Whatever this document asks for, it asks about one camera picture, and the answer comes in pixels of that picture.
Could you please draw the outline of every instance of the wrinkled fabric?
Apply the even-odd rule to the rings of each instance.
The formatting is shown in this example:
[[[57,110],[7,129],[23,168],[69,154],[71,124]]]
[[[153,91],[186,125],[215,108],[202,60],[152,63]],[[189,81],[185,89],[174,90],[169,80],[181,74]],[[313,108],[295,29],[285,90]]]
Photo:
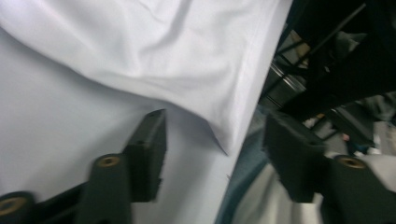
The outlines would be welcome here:
[[[290,1],[5,0],[0,23],[84,77],[206,119],[230,153],[242,146],[286,18],[279,5]]]

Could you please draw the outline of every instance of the white cloth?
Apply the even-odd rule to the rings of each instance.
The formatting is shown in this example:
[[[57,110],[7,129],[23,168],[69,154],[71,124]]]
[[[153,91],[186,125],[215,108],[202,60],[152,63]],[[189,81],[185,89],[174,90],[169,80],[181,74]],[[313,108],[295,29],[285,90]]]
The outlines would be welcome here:
[[[23,44],[117,90],[206,119],[242,146],[290,0],[2,0]]]
[[[133,203],[136,224],[213,223],[237,153],[203,119],[169,103],[94,83],[0,28],[0,195],[42,202],[87,180],[91,162],[119,153],[143,116],[167,110],[168,151],[158,198]]]
[[[90,161],[119,152],[146,113],[166,108],[159,198],[134,203],[135,223],[214,222],[291,1],[188,3],[0,0],[0,195],[30,190],[42,201],[79,184]],[[191,29],[188,17],[203,27]],[[250,39],[248,27],[257,28]],[[207,119],[223,145],[233,139],[224,146],[233,153],[175,105]]]

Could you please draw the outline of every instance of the black plastic part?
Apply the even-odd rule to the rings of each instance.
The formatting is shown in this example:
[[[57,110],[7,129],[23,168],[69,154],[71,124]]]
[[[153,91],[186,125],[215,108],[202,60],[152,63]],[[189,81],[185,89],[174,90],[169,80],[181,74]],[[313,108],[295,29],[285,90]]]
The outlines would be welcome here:
[[[130,183],[127,159],[108,154],[92,165],[83,190],[77,224],[131,224]]]
[[[80,184],[37,205],[38,220],[42,224],[73,223],[79,197],[85,184]]]
[[[28,192],[2,196],[0,224],[132,223],[130,203],[154,200],[160,187],[167,149],[165,119],[165,110],[147,114],[121,154],[93,163],[87,183],[39,204]],[[19,198],[16,202],[23,206],[9,212],[10,198]]]
[[[351,103],[326,112],[326,117],[342,133],[349,135],[350,140],[358,145],[374,145],[374,121],[362,105]]]
[[[364,167],[345,165],[340,162],[343,158],[359,161]],[[396,200],[393,194],[382,185],[364,161],[348,156],[337,156],[330,160],[326,189],[323,196],[343,211],[343,222],[337,223],[396,223]]]
[[[165,110],[157,110],[145,116],[122,152],[128,157],[133,183],[131,202],[150,202],[156,198],[165,152]]]
[[[1,224],[36,224],[35,198],[25,191],[0,197]]]
[[[290,198],[311,203],[327,167],[322,141],[292,117],[272,111],[267,117],[264,148]]]

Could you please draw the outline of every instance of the metal rod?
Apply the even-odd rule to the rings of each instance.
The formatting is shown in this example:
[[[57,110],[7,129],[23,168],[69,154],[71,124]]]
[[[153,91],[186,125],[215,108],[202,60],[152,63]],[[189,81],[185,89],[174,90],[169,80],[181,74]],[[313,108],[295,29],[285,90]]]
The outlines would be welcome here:
[[[316,46],[314,46],[311,50],[309,50],[303,57],[301,57],[297,63],[293,66],[298,67],[300,63],[308,59],[311,55],[315,54],[323,45],[325,45],[338,31],[340,31],[348,22],[350,22],[357,14],[359,14],[364,8],[366,4],[362,4],[355,11],[353,11],[349,16],[347,16],[343,21],[341,21],[323,40],[321,40]],[[271,86],[269,86],[266,90],[263,91],[262,97],[265,97],[270,93],[285,77],[289,74],[284,74],[278,80],[276,80]]]

